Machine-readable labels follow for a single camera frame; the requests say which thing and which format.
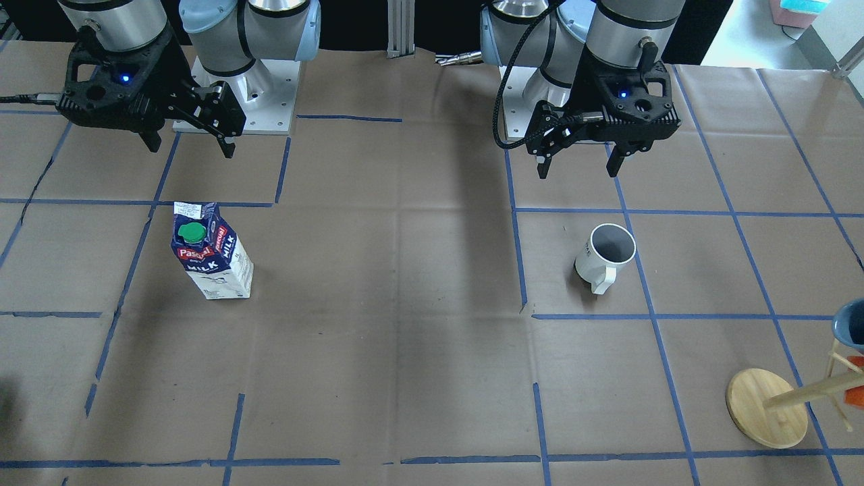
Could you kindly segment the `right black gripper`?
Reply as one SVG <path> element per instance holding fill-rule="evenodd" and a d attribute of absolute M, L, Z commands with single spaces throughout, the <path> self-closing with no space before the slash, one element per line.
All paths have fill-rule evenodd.
<path fill-rule="evenodd" d="M 160 151 L 166 121 L 182 120 L 216 136 L 224 157 L 234 157 L 246 114 L 228 83 L 201 86 L 192 77 L 173 28 L 126 52 L 109 50 L 97 34 L 90 26 L 77 31 L 55 103 L 60 114 L 78 126 L 138 133 L 151 153 Z"/>

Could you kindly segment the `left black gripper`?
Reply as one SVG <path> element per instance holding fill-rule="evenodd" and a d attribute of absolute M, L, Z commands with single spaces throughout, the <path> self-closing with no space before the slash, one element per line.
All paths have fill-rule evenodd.
<path fill-rule="evenodd" d="M 536 104 L 525 141 L 541 180 L 548 178 L 552 156 L 575 142 L 613 142 L 607 174 L 616 178 L 632 152 L 647 151 L 677 130 L 672 80 L 663 62 L 639 71 L 584 59 L 562 107 Z"/>

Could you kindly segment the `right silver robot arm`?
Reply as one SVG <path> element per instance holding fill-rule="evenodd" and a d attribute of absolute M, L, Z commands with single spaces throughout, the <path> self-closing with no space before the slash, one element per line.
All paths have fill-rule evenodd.
<path fill-rule="evenodd" d="M 159 1 L 61 1 L 77 30 L 60 93 L 39 101 L 82 127 L 127 130 L 151 152 L 167 120 L 216 139 L 225 157 L 249 117 L 281 107 L 287 79 L 267 62 L 300 63 L 320 45 L 317 1 L 182 1 L 194 75 Z"/>

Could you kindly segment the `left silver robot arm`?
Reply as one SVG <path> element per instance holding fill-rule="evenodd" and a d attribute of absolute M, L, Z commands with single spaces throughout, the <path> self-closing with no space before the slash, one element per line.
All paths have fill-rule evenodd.
<path fill-rule="evenodd" d="M 502 68 L 493 129 L 524 147 L 540 178 L 577 142 L 608 142 L 607 174 L 681 126 L 662 53 L 682 1 L 487 1 L 483 62 Z"/>

